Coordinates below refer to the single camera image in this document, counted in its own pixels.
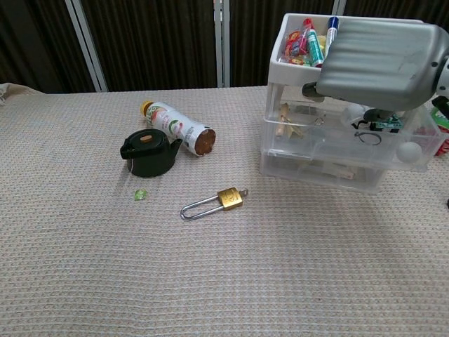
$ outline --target fabric tablecloth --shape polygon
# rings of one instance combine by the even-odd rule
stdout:
[[[119,149],[147,127],[144,100],[213,127],[213,151],[130,175]],[[0,333],[448,336],[449,158],[388,172],[376,195],[264,177],[265,101],[265,87],[7,99]],[[234,186],[242,207],[180,219]]]

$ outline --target yellow bottle cap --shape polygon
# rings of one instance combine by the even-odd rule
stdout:
[[[154,102],[150,102],[149,100],[144,101],[140,106],[140,113],[144,116],[147,116],[147,110],[151,104]]]

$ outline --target black teapot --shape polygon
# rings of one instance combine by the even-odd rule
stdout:
[[[125,139],[120,155],[126,159],[128,170],[133,175],[154,177],[171,169],[181,144],[181,139],[170,144],[164,132],[149,128],[134,132]]]

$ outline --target blue marker cap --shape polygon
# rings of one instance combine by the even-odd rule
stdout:
[[[338,29],[338,18],[336,16],[331,16],[329,18],[329,28]]]

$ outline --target table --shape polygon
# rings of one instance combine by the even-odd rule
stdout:
[[[0,333],[447,336],[449,158],[367,196],[263,177],[265,87],[18,95],[0,107]],[[158,178],[119,148],[162,100],[217,132]],[[228,187],[241,208],[185,222]],[[136,189],[149,196],[135,201]]]

